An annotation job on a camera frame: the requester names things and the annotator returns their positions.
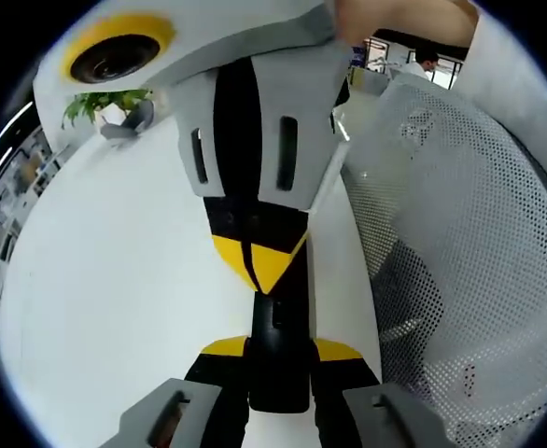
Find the gray bracket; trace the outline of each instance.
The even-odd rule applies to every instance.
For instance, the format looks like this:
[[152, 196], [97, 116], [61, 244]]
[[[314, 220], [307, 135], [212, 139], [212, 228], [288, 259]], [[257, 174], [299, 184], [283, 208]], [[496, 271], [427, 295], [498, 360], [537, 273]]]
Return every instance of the gray bracket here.
[[101, 448], [150, 448], [156, 426], [167, 425], [168, 414], [181, 403], [185, 408], [170, 447], [199, 448], [220, 391], [216, 385], [170, 379], [123, 413], [118, 434]]
[[419, 398], [394, 384], [344, 391], [363, 448], [454, 448], [443, 421]]

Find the hand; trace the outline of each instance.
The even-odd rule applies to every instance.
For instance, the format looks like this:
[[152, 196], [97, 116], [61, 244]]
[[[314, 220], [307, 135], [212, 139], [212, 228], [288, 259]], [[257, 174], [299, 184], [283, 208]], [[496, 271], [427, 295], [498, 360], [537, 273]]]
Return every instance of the hand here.
[[350, 45], [386, 28], [468, 47], [477, 20], [466, 0], [336, 0], [338, 35]]

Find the green plant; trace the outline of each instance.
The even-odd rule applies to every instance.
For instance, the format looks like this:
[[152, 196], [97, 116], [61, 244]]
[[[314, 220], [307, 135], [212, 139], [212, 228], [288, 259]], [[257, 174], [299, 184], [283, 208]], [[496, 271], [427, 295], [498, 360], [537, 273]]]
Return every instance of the green plant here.
[[95, 111], [112, 103], [127, 113], [133, 110], [139, 101], [147, 98], [150, 93], [151, 91], [148, 89], [136, 89], [133, 91], [94, 91], [75, 95], [73, 102], [64, 110], [62, 129], [64, 129], [64, 119], [70, 119], [70, 123], [74, 126], [75, 118], [81, 113], [89, 117], [91, 123], [94, 123]]

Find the gray plastic cover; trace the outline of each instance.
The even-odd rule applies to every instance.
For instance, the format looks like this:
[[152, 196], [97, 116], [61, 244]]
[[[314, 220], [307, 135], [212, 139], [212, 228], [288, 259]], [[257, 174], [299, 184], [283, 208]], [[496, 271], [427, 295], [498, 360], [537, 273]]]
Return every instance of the gray plastic cover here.
[[[263, 135], [259, 200], [307, 210], [338, 146], [330, 113], [344, 82], [351, 49], [340, 41], [253, 56]], [[298, 123], [294, 180], [277, 186], [281, 120]]]
[[101, 448], [150, 448], [148, 440], [164, 412], [183, 399], [182, 413], [170, 447], [199, 448], [221, 387], [170, 379], [122, 414], [119, 432]]
[[391, 383], [344, 391], [364, 448], [454, 448], [441, 418]]
[[[192, 190], [202, 197], [224, 196], [214, 143], [216, 79], [217, 69], [214, 69], [185, 79], [168, 90], [178, 126], [180, 158]], [[193, 147], [197, 145], [197, 139], [200, 141], [198, 148]], [[203, 168], [206, 179], [199, 175]]]

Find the yellow panel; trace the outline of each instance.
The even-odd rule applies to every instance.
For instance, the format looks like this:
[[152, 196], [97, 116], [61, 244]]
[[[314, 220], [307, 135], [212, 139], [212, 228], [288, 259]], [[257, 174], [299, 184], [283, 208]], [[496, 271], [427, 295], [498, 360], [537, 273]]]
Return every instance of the yellow panel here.
[[345, 343], [336, 343], [327, 339], [317, 338], [315, 341], [319, 359], [322, 361], [340, 361], [343, 359], [360, 359], [363, 356]]
[[251, 245], [253, 269], [259, 286], [265, 294], [269, 294], [282, 274], [288, 269], [290, 262], [296, 256], [306, 237], [307, 234], [305, 233], [291, 254], [273, 250], [263, 245]]
[[220, 339], [207, 345], [202, 355], [220, 355], [221, 357], [241, 357], [245, 351], [246, 336]]
[[160, 45], [157, 58], [166, 51], [175, 36], [175, 31], [169, 20], [151, 14], [122, 14], [102, 18], [77, 35], [66, 49], [62, 63], [63, 75], [70, 77], [70, 67], [81, 53], [95, 44], [117, 35], [146, 35], [152, 37]]
[[245, 282], [254, 291], [256, 291], [257, 287], [253, 283], [253, 280], [251, 280], [251, 277], [248, 275], [248, 271], [246, 270], [243, 249], [240, 246], [240, 241], [224, 238], [223, 236], [212, 235], [212, 237], [219, 255], [234, 269], [236, 273], [243, 278], [243, 280], [245, 280]]

